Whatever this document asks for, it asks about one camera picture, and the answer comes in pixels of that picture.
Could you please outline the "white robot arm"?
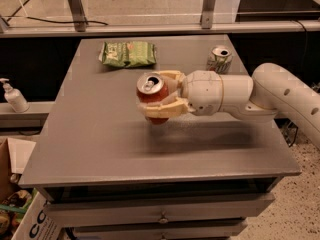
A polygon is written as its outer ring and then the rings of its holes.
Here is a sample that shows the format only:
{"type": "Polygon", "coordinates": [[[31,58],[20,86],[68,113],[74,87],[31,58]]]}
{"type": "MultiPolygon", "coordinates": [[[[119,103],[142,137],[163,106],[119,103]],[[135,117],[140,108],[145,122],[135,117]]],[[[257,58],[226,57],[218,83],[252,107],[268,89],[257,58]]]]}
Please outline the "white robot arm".
{"type": "Polygon", "coordinates": [[[239,120],[269,121],[282,114],[320,147],[320,94],[285,68],[259,65],[252,75],[197,70],[142,74],[136,83],[137,107],[151,122],[191,113],[226,112],[239,120]]]}

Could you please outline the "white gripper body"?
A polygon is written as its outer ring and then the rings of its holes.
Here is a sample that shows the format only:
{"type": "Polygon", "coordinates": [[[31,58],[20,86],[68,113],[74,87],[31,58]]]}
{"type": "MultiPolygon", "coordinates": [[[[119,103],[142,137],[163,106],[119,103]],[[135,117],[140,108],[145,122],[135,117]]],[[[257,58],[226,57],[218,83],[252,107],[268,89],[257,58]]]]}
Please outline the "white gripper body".
{"type": "Polygon", "coordinates": [[[188,112],[196,116],[209,116],[222,105],[223,87],[221,77],[214,71],[194,71],[181,74],[166,81],[169,93],[176,92],[187,102],[188,112]]]}

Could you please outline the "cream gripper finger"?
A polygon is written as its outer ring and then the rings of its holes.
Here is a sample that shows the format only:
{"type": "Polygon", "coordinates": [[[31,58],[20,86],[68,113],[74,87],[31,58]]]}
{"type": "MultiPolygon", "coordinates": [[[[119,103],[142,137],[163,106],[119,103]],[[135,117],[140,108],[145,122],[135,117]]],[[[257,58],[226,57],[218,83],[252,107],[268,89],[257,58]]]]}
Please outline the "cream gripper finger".
{"type": "Polygon", "coordinates": [[[151,103],[139,103],[138,110],[150,118],[173,118],[192,112],[189,102],[185,98],[175,97],[171,103],[152,105],[151,103]]]}
{"type": "Polygon", "coordinates": [[[160,79],[164,82],[174,82],[181,84],[185,78],[185,74],[178,70],[158,70],[155,74],[160,76],[160,79]]]}

